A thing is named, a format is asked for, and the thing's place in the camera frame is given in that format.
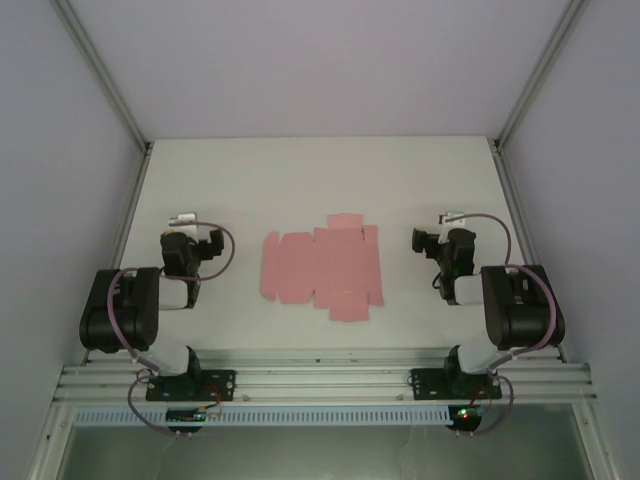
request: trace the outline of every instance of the white wall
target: white wall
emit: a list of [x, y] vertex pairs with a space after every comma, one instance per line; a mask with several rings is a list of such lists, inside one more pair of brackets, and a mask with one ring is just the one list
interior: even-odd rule
[[498, 134], [566, 0], [72, 0], [151, 139]]
[[536, 246], [640, 478], [640, 2], [592, 1], [507, 157]]
[[0, 2], [0, 478], [26, 474], [138, 153], [44, 0]]

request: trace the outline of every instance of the pink cardboard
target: pink cardboard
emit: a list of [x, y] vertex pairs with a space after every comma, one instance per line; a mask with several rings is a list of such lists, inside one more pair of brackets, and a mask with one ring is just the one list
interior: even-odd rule
[[383, 306], [378, 228], [363, 226], [362, 215], [332, 215], [329, 228], [310, 233], [278, 233], [264, 243], [262, 295], [282, 304], [328, 308], [339, 321], [369, 320], [369, 305]]

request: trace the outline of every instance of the white panel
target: white panel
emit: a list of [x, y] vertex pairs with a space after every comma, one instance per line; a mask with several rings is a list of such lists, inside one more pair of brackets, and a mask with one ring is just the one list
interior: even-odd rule
[[[486, 139], [158, 141], [123, 266], [161, 266], [159, 235], [167, 220], [195, 210], [235, 234], [238, 254], [222, 277], [202, 285], [195, 309], [160, 312], [163, 335], [196, 349], [451, 347], [485, 329], [483, 307], [448, 306], [431, 288], [435, 261], [411, 249], [413, 227], [433, 227], [448, 209], [493, 213], [510, 225]], [[380, 228], [385, 307], [371, 307], [369, 322], [343, 323], [312, 303], [262, 298], [267, 234], [312, 231], [343, 212], [364, 214], [365, 223]], [[498, 224], [475, 219], [467, 228], [478, 233], [477, 267], [503, 261]], [[221, 263], [205, 264], [202, 274]]]
[[73, 0], [148, 138], [495, 136], [564, 0]]
[[137, 150], [47, 2], [0, 2], [0, 478], [25, 475]]
[[640, 405], [640, 2], [591, 2], [508, 152], [536, 246], [629, 475]]

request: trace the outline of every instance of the white table surface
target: white table surface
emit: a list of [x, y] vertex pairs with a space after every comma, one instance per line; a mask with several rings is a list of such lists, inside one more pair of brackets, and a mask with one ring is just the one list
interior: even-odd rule
[[[197, 349], [449, 347], [484, 331], [483, 307], [448, 306], [431, 288], [435, 261], [411, 250], [413, 227], [438, 231], [447, 210], [498, 215], [513, 233], [484, 137], [159, 140], [122, 267], [162, 266], [167, 220], [195, 211], [233, 232], [237, 256], [202, 284], [193, 310], [160, 312], [161, 335]], [[281, 305], [260, 294], [266, 235], [313, 231], [336, 213], [364, 214], [379, 227], [386, 305], [370, 307], [368, 322], [332, 322], [312, 302]], [[467, 228], [478, 234], [476, 270], [504, 260], [499, 225], [473, 219]], [[201, 275], [225, 258], [205, 262]], [[517, 245], [512, 260], [522, 261]]]

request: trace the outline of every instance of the glass panel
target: glass panel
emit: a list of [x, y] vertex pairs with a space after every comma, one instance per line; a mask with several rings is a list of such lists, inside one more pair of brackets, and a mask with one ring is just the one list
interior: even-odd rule
[[517, 407], [501, 429], [476, 438], [456, 438], [444, 427], [208, 428], [192, 440], [163, 437], [142, 427], [75, 429], [59, 480], [114, 478], [592, 477], [573, 413], [563, 406]]

